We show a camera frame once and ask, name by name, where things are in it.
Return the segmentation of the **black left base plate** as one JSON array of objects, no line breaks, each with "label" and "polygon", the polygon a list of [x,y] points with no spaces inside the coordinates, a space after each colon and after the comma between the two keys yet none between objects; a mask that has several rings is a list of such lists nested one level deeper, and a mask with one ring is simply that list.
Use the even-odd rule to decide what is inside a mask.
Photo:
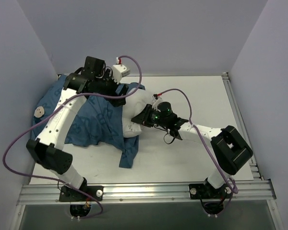
[{"label": "black left base plate", "polygon": [[[101,185],[87,185],[86,188],[84,189],[84,192],[92,196],[97,201],[102,201],[103,189],[104,187]],[[80,202],[80,201],[92,201],[92,199],[64,185],[60,189],[59,201]]]}]

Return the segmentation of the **aluminium front rail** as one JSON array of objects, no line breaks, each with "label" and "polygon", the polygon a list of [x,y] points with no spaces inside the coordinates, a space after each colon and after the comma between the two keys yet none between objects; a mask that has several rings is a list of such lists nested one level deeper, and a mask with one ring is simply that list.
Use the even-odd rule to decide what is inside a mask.
[{"label": "aluminium front rail", "polygon": [[[103,184],[101,204],[124,203],[171,203],[195,202],[190,199],[189,182],[186,183],[152,183],[152,184]],[[270,181],[238,181],[239,192],[233,200],[273,200],[276,199]],[[24,185],[21,189],[18,205],[76,205],[80,202],[60,202],[60,191],[55,184]]]}]

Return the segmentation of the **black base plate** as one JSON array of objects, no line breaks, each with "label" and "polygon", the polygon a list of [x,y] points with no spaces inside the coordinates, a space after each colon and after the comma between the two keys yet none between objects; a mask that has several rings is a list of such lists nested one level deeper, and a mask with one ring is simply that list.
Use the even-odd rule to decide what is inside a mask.
[{"label": "black base plate", "polygon": [[[84,192],[92,196],[97,201],[102,201],[103,189],[104,187],[101,185],[87,185],[86,188],[84,189]],[[80,201],[92,201],[92,199],[64,185],[60,189],[59,201],[80,202]]]},{"label": "black base plate", "polygon": [[189,184],[190,199],[227,199],[230,197],[230,193],[227,192],[226,187],[225,184],[218,189],[213,188],[210,184]]}]

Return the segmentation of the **aluminium right side rail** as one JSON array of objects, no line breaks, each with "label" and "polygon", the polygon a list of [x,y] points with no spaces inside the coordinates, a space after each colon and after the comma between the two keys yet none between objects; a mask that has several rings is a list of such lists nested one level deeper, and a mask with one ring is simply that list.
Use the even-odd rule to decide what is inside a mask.
[{"label": "aluminium right side rail", "polygon": [[[232,109],[232,112],[233,112],[233,115],[237,124],[237,129],[242,135],[242,137],[245,139],[245,141],[248,143],[248,145],[252,147],[238,103],[236,101],[236,98],[235,98],[235,95],[234,95],[234,92],[230,83],[228,72],[225,72],[222,74],[222,80],[223,80],[225,90],[229,99],[229,103],[230,103],[230,106],[231,106],[231,109]],[[250,158],[249,165],[250,165],[251,172],[253,174],[254,179],[264,180],[264,177],[260,173],[256,158],[255,158],[255,154]]]}]

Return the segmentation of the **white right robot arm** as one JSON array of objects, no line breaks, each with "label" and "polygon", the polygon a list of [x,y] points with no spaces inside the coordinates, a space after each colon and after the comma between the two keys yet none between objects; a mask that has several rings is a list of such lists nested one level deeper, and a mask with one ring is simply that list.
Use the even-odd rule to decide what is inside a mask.
[{"label": "white right robot arm", "polygon": [[146,127],[162,127],[174,139],[202,143],[216,166],[203,186],[205,195],[210,198],[216,197],[221,192],[221,186],[231,180],[253,156],[251,147],[235,127],[212,128],[192,124],[178,117],[169,102],[161,102],[157,109],[147,104],[132,118],[132,122]]}]

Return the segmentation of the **white pillow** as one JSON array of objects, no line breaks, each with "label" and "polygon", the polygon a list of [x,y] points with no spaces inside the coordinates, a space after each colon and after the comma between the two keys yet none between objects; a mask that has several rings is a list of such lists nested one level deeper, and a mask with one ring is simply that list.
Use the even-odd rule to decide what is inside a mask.
[{"label": "white pillow", "polygon": [[133,138],[142,133],[142,125],[132,122],[132,118],[139,115],[147,104],[153,104],[153,93],[138,89],[131,96],[126,97],[126,104],[122,107],[122,131],[125,138]]}]

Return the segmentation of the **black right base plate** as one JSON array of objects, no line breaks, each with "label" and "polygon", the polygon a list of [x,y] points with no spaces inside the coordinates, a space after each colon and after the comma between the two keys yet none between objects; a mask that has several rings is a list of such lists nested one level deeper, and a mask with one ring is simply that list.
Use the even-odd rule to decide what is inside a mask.
[{"label": "black right base plate", "polygon": [[213,188],[210,184],[189,184],[190,199],[227,199],[230,197],[230,193],[227,192],[226,187],[225,184],[218,189]]}]

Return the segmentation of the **blue lettered pillowcase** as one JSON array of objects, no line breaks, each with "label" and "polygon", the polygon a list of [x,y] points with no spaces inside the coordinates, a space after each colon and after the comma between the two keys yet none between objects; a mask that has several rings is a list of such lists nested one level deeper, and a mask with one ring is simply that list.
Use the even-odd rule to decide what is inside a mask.
[{"label": "blue lettered pillowcase", "polygon": [[[32,125],[36,125],[49,116],[55,109],[66,80],[62,75],[50,86],[46,94],[37,103],[36,109],[42,107],[41,117],[33,115]],[[113,107],[102,97],[90,96],[78,111],[64,144],[79,147],[98,145],[100,142],[121,150],[120,168],[131,168],[139,148],[139,134],[125,138],[122,126],[122,107]]]}]

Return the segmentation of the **aluminium back rail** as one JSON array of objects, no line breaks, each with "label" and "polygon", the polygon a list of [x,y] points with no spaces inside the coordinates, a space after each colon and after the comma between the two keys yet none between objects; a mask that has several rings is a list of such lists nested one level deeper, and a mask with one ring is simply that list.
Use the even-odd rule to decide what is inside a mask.
[{"label": "aluminium back rail", "polygon": [[229,77],[228,72],[223,73],[143,73],[143,77],[165,77],[165,76],[221,76],[221,77]]}]

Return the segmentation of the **aluminium rail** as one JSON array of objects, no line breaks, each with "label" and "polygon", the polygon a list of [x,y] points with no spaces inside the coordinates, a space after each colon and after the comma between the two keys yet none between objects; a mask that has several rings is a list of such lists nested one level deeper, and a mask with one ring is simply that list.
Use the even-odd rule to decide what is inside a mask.
[{"label": "aluminium rail", "polygon": [[[230,106],[231,106],[231,109],[232,109],[232,112],[233,112],[233,115],[237,124],[237,129],[242,135],[242,137],[245,139],[245,141],[248,143],[248,145],[252,147],[238,103],[236,101],[236,98],[235,98],[235,95],[234,95],[234,92],[230,83],[228,72],[225,72],[222,74],[222,80],[223,80],[225,90],[229,99],[229,103],[230,103]],[[255,158],[255,154],[250,158],[249,165],[250,165],[251,172],[253,174],[254,179],[264,180],[264,177],[260,173],[256,158]]]},{"label": "aluminium rail", "polygon": [[[195,202],[190,199],[189,182],[186,183],[152,183],[152,184],[103,184],[101,204],[124,203],[171,203]],[[273,200],[276,199],[270,181],[238,181],[239,192],[233,200]],[[60,202],[60,191],[55,184],[24,185],[21,189],[18,205],[76,205],[80,202]]]},{"label": "aluminium rail", "polygon": [[143,73],[143,77],[165,77],[165,76],[221,76],[221,77],[229,77],[228,72],[223,73]]}]

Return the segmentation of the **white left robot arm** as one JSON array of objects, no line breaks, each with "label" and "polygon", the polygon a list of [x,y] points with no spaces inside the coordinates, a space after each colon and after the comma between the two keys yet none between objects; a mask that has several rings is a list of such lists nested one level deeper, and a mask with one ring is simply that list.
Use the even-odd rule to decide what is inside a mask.
[{"label": "white left robot arm", "polygon": [[82,201],[87,196],[86,180],[72,165],[72,155],[63,151],[65,139],[79,110],[90,96],[104,98],[114,107],[125,105],[128,88],[118,90],[120,81],[130,70],[116,58],[112,67],[104,60],[86,57],[84,67],[65,78],[60,98],[53,111],[43,119],[44,129],[26,147],[36,163],[53,172],[70,187],[70,196]]}]

